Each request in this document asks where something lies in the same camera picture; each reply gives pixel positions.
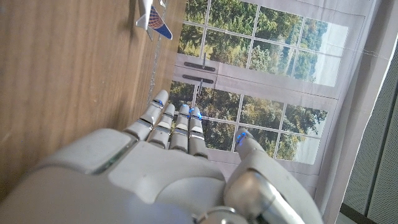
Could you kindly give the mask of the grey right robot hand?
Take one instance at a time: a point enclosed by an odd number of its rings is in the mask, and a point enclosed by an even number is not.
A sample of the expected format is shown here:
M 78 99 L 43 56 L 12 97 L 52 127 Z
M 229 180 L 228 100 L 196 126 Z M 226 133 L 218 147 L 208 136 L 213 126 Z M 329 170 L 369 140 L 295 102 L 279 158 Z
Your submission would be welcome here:
M 123 131 L 98 129 L 38 163 L 1 202 L 2 223 L 321 223 L 300 182 L 244 128 L 226 179 L 196 107 L 161 90 Z

